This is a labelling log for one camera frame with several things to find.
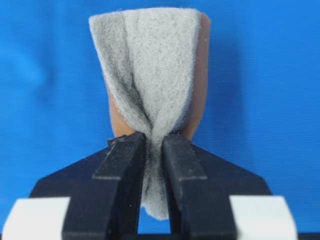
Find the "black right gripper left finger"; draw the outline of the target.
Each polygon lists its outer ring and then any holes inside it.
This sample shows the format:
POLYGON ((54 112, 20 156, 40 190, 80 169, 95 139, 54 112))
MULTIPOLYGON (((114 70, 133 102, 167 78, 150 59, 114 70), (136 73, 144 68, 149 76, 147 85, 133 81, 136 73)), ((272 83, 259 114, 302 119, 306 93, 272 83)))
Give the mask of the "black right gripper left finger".
POLYGON ((37 181, 14 203, 4 240, 113 240, 135 234, 146 162, 141 132, 37 181))

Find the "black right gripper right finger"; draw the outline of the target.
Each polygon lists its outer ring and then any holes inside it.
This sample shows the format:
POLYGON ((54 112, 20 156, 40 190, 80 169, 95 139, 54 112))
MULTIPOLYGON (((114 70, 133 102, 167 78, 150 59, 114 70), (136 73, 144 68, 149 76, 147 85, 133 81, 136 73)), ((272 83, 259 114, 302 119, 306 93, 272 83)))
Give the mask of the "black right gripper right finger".
POLYGON ((170 230, 184 240, 296 240, 284 197, 180 135, 162 142, 170 230))

